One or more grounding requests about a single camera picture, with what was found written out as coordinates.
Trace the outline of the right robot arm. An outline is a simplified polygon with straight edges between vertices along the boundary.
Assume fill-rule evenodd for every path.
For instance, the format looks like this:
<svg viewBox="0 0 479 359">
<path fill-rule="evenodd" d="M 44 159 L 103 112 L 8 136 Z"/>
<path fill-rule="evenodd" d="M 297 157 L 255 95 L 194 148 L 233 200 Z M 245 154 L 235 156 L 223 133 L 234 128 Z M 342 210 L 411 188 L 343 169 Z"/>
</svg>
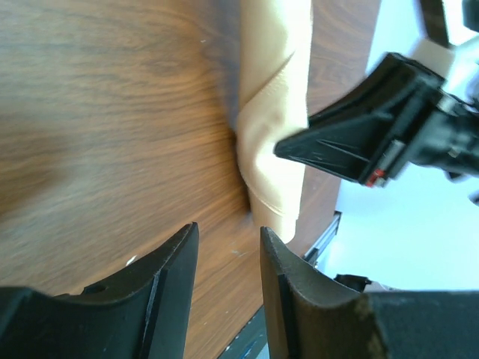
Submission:
<svg viewBox="0 0 479 359">
<path fill-rule="evenodd" d="M 367 187 L 407 164 L 456 182 L 478 175 L 478 3 L 419 4 L 423 37 L 388 52 L 347 95 L 312 114 L 274 153 Z"/>
</svg>

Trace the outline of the aluminium table frame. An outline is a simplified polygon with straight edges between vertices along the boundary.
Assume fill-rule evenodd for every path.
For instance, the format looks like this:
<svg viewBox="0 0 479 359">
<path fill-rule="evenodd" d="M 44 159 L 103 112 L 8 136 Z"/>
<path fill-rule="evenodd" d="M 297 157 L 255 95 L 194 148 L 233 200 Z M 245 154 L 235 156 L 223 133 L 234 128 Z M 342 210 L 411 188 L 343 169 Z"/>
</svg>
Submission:
<svg viewBox="0 0 479 359">
<path fill-rule="evenodd" d="M 302 257 L 303 260 L 314 267 L 317 266 L 321 256 L 325 253 L 327 247 L 338 232 L 341 216 L 341 212 L 336 211 L 334 213 L 332 222 L 324 230 L 323 234 L 317 239 L 317 241 L 306 251 Z"/>
</svg>

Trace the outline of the peach cloth napkin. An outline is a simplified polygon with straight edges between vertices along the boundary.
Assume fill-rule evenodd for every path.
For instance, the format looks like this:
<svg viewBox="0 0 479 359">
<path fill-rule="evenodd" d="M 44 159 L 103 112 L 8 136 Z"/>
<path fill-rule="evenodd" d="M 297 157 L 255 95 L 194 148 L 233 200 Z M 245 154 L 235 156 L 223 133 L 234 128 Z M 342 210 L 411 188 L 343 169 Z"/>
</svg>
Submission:
<svg viewBox="0 0 479 359">
<path fill-rule="evenodd" d="M 285 243 L 296 233 L 305 166 L 275 145 L 308 126 L 313 31 L 310 1 L 241 1 L 237 161 L 259 227 Z"/>
</svg>

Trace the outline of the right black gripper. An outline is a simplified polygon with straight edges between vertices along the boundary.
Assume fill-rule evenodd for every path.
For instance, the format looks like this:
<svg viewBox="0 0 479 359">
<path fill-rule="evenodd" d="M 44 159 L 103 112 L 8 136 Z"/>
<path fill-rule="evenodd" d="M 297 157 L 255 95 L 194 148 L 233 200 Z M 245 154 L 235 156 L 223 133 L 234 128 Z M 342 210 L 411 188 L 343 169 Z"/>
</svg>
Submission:
<svg viewBox="0 0 479 359">
<path fill-rule="evenodd" d="M 388 173 L 427 107 L 408 162 L 444 171 L 451 182 L 478 176 L 478 94 L 469 101 L 439 92 L 445 79 L 418 61 L 389 52 L 346 96 L 308 118 L 308 128 L 280 140 L 274 154 L 361 185 Z"/>
</svg>

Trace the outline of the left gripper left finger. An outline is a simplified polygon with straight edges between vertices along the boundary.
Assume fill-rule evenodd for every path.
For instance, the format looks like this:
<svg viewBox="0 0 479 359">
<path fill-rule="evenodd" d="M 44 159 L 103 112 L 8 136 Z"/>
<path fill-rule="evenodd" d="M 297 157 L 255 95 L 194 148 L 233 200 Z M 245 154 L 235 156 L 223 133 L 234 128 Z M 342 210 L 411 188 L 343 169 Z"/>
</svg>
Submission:
<svg viewBox="0 0 479 359">
<path fill-rule="evenodd" d="M 182 358 L 198 244 L 187 224 L 79 295 L 1 288 L 1 357 Z"/>
</svg>

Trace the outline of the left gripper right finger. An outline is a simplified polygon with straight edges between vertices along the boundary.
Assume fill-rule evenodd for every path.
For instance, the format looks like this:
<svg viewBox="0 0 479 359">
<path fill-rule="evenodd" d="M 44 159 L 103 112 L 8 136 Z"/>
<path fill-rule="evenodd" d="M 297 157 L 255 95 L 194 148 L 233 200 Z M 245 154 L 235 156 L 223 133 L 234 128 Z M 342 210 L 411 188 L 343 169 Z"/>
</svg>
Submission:
<svg viewBox="0 0 479 359">
<path fill-rule="evenodd" d="M 358 292 L 260 230 L 271 358 L 477 358 L 478 292 Z"/>
</svg>

